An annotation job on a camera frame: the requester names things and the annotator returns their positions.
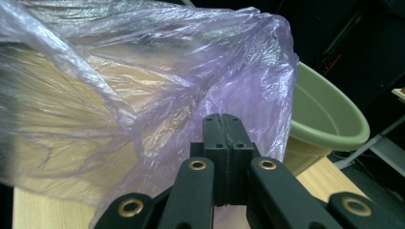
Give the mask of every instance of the plastic wrap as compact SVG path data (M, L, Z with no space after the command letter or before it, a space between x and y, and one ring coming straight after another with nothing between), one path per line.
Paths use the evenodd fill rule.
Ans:
M0 21L2 182L97 205L97 218L118 196L172 185L214 113L283 159L298 58L281 16L5 0Z

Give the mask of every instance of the green plastic basin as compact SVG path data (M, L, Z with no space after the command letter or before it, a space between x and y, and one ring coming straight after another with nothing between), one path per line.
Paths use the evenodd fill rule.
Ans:
M369 135L369 124L352 101L300 62L284 160L291 172L303 172L332 150L356 150Z

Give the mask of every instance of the wooden surface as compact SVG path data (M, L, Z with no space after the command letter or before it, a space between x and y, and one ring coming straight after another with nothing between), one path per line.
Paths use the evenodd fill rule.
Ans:
M315 197L327 201L337 192L353 192L365 196L327 158L318 161L298 180ZM14 189L13 228L88 228L95 209L80 203L45 198L18 188Z

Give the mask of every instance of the metal ring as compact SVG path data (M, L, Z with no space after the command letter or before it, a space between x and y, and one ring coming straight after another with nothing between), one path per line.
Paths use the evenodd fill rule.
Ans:
M343 202L343 206L346 208L346 210L348 210L349 212L351 212L359 217L369 217L373 213L373 211L369 205L367 205L363 201L358 200L356 198L343 198L342 202ZM360 205L361 209L352 208L350 206L351 203L356 203L356 204Z
M136 207L134 209L131 209L130 211L125 210L125 206L127 206L128 204L131 203L135 203ZM129 218L129 217L133 217L137 214L139 214L143 209L143 202L140 201L137 198L129 198L124 200L118 207L118 213L120 216L124 217L124 218Z
M206 163L203 160L193 160L188 164L192 170L203 170L206 168Z
M277 168L277 164L274 163L274 162L271 161L271 160L268 160L268 159L261 160L261 161L259 162L259 166L260 166L262 169L266 169L266 170L273 170L273 169Z

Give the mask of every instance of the purple plastic bag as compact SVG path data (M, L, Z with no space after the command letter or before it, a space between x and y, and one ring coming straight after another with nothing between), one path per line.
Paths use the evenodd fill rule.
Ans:
M2 182L97 205L97 219L114 198L172 185L214 113L283 159L298 57L281 16L6 0L0 19Z

